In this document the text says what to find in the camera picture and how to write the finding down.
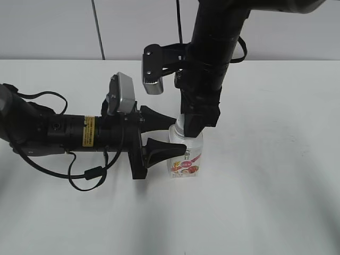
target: screw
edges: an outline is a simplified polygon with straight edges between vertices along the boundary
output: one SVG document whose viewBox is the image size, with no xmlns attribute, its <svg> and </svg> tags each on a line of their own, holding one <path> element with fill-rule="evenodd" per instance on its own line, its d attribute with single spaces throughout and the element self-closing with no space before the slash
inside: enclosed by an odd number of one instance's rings
<svg viewBox="0 0 340 255">
<path fill-rule="evenodd" d="M 52 128 L 54 129 L 54 131 L 57 131 L 58 129 L 61 128 L 61 125 L 59 123 L 53 123 Z"/>
</svg>

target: white table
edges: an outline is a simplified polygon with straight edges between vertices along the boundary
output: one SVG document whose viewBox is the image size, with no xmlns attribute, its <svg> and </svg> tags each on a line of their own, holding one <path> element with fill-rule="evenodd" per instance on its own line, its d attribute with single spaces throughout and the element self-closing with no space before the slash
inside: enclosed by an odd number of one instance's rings
<svg viewBox="0 0 340 255">
<path fill-rule="evenodd" d="M 99 115 L 121 71 L 133 77 L 139 106 L 175 117 L 172 78 L 149 96 L 140 70 L 138 61 L 3 60 L 0 82 L 25 94 L 57 91 L 69 114 Z M 63 107 L 50 96 L 37 102 Z M 134 181 L 123 154 L 102 187 L 79 192 L 1 141 L 0 254 L 340 254 L 340 62 L 231 65 L 220 108 L 217 127 L 204 130 L 196 178 L 170 179 L 161 163 Z M 71 159 L 35 161 L 66 173 Z M 102 154 L 79 153 L 73 173 L 102 164 Z"/>
</svg>

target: pink label graphic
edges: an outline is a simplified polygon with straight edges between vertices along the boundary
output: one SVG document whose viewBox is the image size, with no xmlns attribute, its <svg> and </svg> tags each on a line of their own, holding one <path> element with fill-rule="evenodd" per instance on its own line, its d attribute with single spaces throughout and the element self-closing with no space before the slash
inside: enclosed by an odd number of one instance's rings
<svg viewBox="0 0 340 255">
<path fill-rule="evenodd" d="M 191 161 L 184 161 L 181 163 L 181 167 L 190 167 L 192 165 Z"/>
</svg>

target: bottle label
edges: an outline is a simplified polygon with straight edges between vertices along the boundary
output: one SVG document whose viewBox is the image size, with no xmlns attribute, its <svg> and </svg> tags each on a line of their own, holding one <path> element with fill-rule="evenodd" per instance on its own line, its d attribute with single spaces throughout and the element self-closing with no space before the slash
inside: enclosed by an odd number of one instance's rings
<svg viewBox="0 0 340 255">
<path fill-rule="evenodd" d="M 168 161 L 171 177 L 196 176 L 201 161 L 201 148 L 188 149 L 183 156 Z"/>
</svg>

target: plastic bottle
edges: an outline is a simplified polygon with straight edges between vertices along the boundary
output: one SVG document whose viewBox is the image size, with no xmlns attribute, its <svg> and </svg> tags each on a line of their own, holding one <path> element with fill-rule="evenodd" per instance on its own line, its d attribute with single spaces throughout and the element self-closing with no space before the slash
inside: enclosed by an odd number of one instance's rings
<svg viewBox="0 0 340 255">
<path fill-rule="evenodd" d="M 196 138 L 184 136 L 184 114 L 181 114 L 176 124 L 169 128 L 169 141 L 181 143 L 187 149 L 183 156 L 168 160 L 168 170 L 172 178 L 197 176 L 200 168 L 201 154 L 203 149 L 203 134 Z"/>
</svg>

